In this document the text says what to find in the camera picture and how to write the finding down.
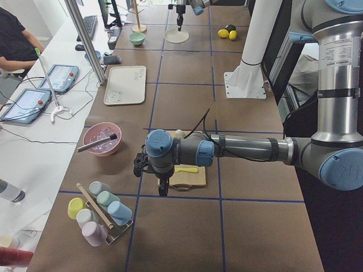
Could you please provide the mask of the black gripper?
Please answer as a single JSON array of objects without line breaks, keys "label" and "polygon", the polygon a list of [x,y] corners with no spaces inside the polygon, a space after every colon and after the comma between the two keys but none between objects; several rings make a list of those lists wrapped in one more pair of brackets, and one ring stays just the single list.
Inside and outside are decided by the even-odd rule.
[{"label": "black gripper", "polygon": [[169,178],[159,179],[158,191],[160,196],[162,197],[167,196],[168,186],[169,186]]},{"label": "black gripper", "polygon": [[184,5],[176,5],[176,13],[178,15],[177,17],[177,25],[182,26],[183,25],[183,15],[185,14],[185,6]]}]

